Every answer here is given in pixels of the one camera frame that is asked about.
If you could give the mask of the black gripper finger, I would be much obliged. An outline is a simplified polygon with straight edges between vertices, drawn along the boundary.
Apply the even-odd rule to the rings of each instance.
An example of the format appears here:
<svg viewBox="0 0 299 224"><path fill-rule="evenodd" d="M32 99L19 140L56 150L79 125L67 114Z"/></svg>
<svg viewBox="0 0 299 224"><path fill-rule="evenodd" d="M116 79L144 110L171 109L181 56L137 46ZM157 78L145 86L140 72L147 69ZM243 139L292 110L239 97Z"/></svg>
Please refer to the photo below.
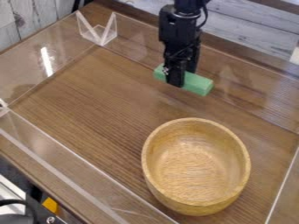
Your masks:
<svg viewBox="0 0 299 224"><path fill-rule="evenodd" d="M187 49L187 67L185 67L185 70L189 73L196 72L196 67L197 67L199 57L200 57L200 50L201 50L201 45L192 45Z"/></svg>
<svg viewBox="0 0 299 224"><path fill-rule="evenodd" d="M184 84L187 61L180 58L167 57L164 60L165 81L180 88Z"/></svg>

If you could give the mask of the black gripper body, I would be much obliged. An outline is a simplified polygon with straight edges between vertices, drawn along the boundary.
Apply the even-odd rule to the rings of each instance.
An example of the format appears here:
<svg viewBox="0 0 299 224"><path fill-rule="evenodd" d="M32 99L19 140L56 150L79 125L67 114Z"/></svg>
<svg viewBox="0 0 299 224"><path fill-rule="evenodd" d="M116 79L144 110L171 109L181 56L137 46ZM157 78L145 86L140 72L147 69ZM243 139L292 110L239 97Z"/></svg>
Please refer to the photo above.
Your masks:
<svg viewBox="0 0 299 224"><path fill-rule="evenodd" d="M167 4L159 11L159 41L164 45L163 57L187 60L187 49L200 44L203 23L201 4Z"/></svg>

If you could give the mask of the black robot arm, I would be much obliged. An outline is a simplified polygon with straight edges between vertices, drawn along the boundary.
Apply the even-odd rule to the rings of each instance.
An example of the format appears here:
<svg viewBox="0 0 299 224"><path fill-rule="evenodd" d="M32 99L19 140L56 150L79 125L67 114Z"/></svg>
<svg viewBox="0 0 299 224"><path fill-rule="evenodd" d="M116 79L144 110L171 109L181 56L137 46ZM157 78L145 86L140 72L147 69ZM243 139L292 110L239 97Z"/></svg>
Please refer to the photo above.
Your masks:
<svg viewBox="0 0 299 224"><path fill-rule="evenodd" d="M209 0L173 0L159 11L159 41L164 45L163 72L168 84L183 87L185 73L195 73L201 49L201 27Z"/></svg>

